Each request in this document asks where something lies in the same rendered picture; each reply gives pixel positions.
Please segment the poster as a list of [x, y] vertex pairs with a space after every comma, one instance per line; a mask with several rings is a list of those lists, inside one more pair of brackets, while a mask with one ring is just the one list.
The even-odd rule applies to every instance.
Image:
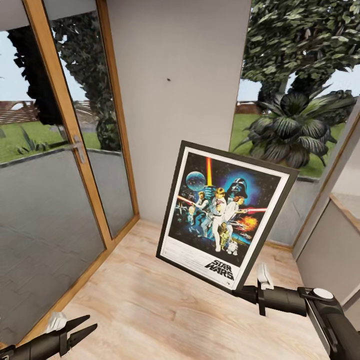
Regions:
[[299, 173], [182, 140], [156, 257], [235, 297]]

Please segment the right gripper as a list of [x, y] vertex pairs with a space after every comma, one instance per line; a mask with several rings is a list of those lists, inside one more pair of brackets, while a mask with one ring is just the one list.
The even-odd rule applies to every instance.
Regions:
[[259, 314], [266, 317], [266, 310], [274, 309], [281, 312], [290, 313], [287, 289], [275, 286], [274, 289], [261, 289], [261, 282], [257, 280], [257, 286], [244, 285], [242, 290], [232, 290], [236, 297], [240, 297], [250, 303], [259, 305]]

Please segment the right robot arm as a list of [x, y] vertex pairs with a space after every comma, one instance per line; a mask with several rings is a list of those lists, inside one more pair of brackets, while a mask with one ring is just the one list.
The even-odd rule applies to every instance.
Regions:
[[343, 306], [330, 291], [322, 288], [275, 286], [265, 262], [256, 265], [257, 286], [232, 290], [236, 297], [259, 305], [259, 314], [274, 309], [306, 317], [307, 314], [330, 360], [360, 360], [360, 331], [345, 317]]

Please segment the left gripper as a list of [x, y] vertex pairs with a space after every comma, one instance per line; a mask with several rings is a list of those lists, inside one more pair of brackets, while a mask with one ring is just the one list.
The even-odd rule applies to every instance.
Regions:
[[59, 353], [60, 356], [64, 356], [78, 343], [80, 343], [85, 337], [90, 335], [98, 328], [98, 324], [93, 324], [79, 331], [76, 331], [70, 335], [67, 339], [67, 333], [72, 329], [79, 326], [84, 321], [90, 319], [90, 314], [82, 317], [66, 321], [64, 328], [56, 331], [53, 330], [50, 333], [44, 332], [40, 336], [34, 338], [30, 342], [30, 359], [29, 360], [47, 360], [53, 355]]

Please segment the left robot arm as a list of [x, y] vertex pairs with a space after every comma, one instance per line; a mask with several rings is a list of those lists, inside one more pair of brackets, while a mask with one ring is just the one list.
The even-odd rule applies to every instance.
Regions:
[[53, 311], [45, 332], [20, 347], [11, 345], [0, 350], [0, 360], [47, 360], [59, 353], [64, 356], [85, 337], [98, 328], [93, 324], [70, 335], [67, 333], [90, 319], [90, 314], [67, 321], [64, 312]]

